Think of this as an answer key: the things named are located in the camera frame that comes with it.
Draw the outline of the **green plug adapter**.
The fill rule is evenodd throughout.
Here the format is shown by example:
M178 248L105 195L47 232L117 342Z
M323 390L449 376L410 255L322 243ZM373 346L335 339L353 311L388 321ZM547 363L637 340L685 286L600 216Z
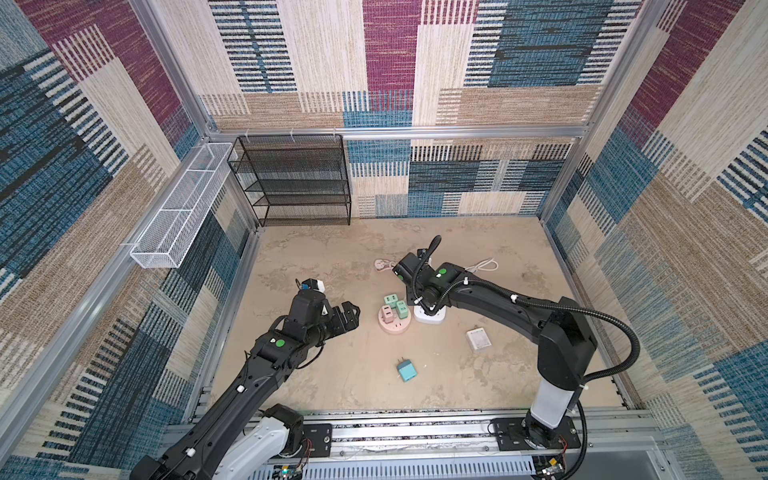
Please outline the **green plug adapter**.
M395 308L398 301L399 301L399 298L397 294L390 294L384 297L385 304L388 305L390 308Z
M400 320L406 320L406 319L409 318L410 311L409 311L409 308L408 308L408 306L407 306L405 301L398 300L395 303L395 308L396 308L397 315L398 315Z

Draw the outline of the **pink plug adapter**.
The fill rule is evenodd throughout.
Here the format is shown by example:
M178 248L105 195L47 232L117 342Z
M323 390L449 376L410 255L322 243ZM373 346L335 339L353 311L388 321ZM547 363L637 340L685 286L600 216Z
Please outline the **pink plug adapter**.
M383 305L379 310L378 318L381 324L390 325L397 319L397 315L389 305Z

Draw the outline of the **white square wall adapter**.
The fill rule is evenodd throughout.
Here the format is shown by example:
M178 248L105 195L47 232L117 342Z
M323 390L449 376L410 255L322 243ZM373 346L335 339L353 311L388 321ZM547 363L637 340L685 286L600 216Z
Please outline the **white square wall adapter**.
M467 331L466 337L470 347L475 352L482 351L492 346L490 337L482 327Z

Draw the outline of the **teal plug adapter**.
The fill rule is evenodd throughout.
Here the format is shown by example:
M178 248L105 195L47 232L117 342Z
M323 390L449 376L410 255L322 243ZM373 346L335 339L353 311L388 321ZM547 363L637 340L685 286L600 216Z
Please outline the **teal plug adapter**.
M408 382L418 375L418 372L412 361L407 359L401 360L397 364L397 372L403 382Z

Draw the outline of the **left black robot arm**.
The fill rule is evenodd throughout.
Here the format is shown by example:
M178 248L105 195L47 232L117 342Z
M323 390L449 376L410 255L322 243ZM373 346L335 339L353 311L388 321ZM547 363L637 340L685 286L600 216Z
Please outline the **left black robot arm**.
M309 350L355 330L360 309L349 301L333 307L325 294L301 289L289 313L279 317L246 353L240 372L188 433L159 458L142 458L132 479L228 479L301 445L303 417L270 408L249 436L240 434L265 401L305 361Z

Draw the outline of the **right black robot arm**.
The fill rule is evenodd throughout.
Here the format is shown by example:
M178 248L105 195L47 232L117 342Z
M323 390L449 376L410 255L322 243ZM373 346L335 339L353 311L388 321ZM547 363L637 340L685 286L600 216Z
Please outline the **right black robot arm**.
M577 304L515 293L451 263L432 268L409 253L394 267L406 285L407 303L427 316L456 308L477 313L523 335L538 346L540 384L529 409L534 424L553 430L575 406L587 368L597 349L596 338Z

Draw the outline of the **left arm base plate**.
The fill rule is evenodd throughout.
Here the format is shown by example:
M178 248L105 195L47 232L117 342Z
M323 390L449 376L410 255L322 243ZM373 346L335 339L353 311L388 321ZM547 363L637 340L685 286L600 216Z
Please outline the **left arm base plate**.
M331 455L333 426L330 423L303 424L289 430L280 456L299 458L327 458Z

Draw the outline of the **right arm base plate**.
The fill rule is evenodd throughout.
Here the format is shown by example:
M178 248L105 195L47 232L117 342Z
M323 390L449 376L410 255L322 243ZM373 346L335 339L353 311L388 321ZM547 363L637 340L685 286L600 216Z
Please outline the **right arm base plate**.
M570 450L582 446L582 438L568 416L555 428L549 428L529 415L496 418L489 428L500 451L562 451L564 447Z

